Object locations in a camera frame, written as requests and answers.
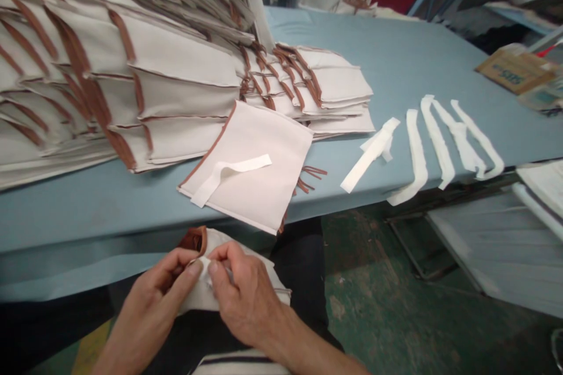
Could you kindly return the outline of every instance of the stack of fabric bags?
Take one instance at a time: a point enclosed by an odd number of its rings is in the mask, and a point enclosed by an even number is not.
[[[203,156],[238,99],[317,139],[374,130],[360,69],[275,45],[262,0],[0,0],[0,19],[0,189]]]
[[[358,66],[334,52],[277,44],[273,54],[242,47],[243,98],[301,121],[315,139],[374,132],[368,102],[373,91]]]

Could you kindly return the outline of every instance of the white fabric strip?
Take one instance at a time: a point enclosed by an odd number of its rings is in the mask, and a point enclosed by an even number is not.
[[[350,193],[355,188],[358,181],[364,175],[369,165],[381,155],[385,149],[385,145],[389,141],[395,128],[401,123],[396,118],[390,118],[381,128],[381,130],[374,136],[373,141],[359,158],[358,162],[352,167],[350,173],[344,178],[340,187],[346,192]]]
[[[467,125],[469,131],[472,135],[479,141],[483,149],[487,152],[491,160],[493,160],[494,168],[485,173],[483,175],[477,174],[477,180],[489,180],[493,177],[500,175],[504,170],[504,161],[498,154],[497,150],[494,149],[493,144],[481,129],[475,124],[473,119],[469,117],[462,109],[459,107],[459,101],[452,100],[452,107],[458,114],[458,116],[463,120],[463,122]]]
[[[365,151],[366,149],[368,149],[368,147],[379,137],[381,136],[381,131],[377,132],[374,136],[372,136],[370,139],[368,139],[367,141],[365,141],[362,145],[360,145],[360,148],[362,149],[362,151]],[[381,153],[381,156],[383,157],[383,159],[386,162],[389,162],[393,159],[393,156],[391,155],[391,145],[393,144],[393,136],[389,137],[389,139],[387,139],[387,142],[385,143],[385,146],[383,148],[383,152]]]
[[[393,206],[397,206],[410,198],[414,197],[418,191],[426,184],[428,180],[428,170],[426,169],[426,159],[424,158],[424,149],[422,148],[422,140],[418,127],[416,126],[416,117],[418,110],[410,109],[406,112],[406,128],[409,132],[409,143],[411,145],[412,168],[415,173],[415,180],[410,185],[406,185],[397,190],[389,198],[389,202]]]
[[[434,150],[436,151],[436,156],[438,157],[438,162],[440,163],[440,169],[442,170],[442,182],[438,187],[444,190],[453,180],[456,172],[453,167],[450,153],[447,150],[446,141],[444,141],[442,132],[440,132],[440,128],[430,111],[433,99],[434,96],[426,95],[420,102],[420,110],[422,111],[422,116],[424,117],[424,122],[426,123],[426,129],[428,129],[428,133],[430,134]]]
[[[191,202],[195,203],[198,207],[203,208],[205,203],[209,200],[213,192],[221,184],[221,176],[224,169],[233,170],[236,173],[245,173],[247,171],[258,170],[259,168],[266,167],[272,164],[270,155],[264,154],[256,158],[251,158],[237,163],[227,163],[219,161],[215,164],[215,168],[211,176],[201,184],[199,189],[192,196]]]
[[[465,123],[456,122],[437,100],[432,100],[432,104],[436,107],[436,111],[442,121],[450,129],[462,160],[463,168],[471,172],[476,171],[477,177],[482,177],[485,173],[486,164],[467,140],[467,126],[465,126]]]

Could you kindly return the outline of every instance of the blue table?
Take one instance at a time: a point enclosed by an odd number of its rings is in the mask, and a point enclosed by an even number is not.
[[[510,92],[475,73],[486,55],[441,26],[295,9],[267,8],[266,13],[276,40],[331,49],[362,67],[375,93],[369,107],[376,128],[391,117],[402,121],[395,131],[394,160],[373,163],[350,195],[340,183],[360,157],[365,137],[315,143],[306,164],[328,176],[306,179],[316,189],[292,199],[288,222],[380,202],[410,183],[405,114],[419,108],[425,94],[434,94],[451,113],[449,100],[458,99],[507,166],[563,156],[563,120],[524,108]],[[418,125],[428,189],[439,184],[441,172],[421,115]],[[439,125],[457,177],[468,176],[447,128]],[[223,219],[176,191],[196,163],[132,175],[112,161],[1,194],[0,299],[45,300],[128,277],[174,247],[186,227]]]

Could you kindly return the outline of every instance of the hand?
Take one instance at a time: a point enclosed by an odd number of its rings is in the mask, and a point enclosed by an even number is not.
[[[93,375],[140,374],[160,350],[180,305],[192,291],[202,263],[198,252],[177,248],[137,278]]]
[[[208,271],[224,323],[241,342],[269,354],[290,308],[274,292],[266,266],[234,241],[215,248],[209,259]],[[231,269],[234,285],[225,267]]]

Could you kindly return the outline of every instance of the fingernail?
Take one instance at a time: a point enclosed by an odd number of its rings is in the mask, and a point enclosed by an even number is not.
[[[217,261],[211,261],[211,263],[209,264],[209,266],[207,267],[207,272],[210,273],[211,275],[213,275],[216,271],[217,271],[217,266],[218,266],[218,262]]]
[[[191,275],[199,275],[199,273],[201,272],[201,269],[204,267],[204,265],[201,263],[200,260],[194,261],[193,264],[191,264],[186,271],[191,274]]]

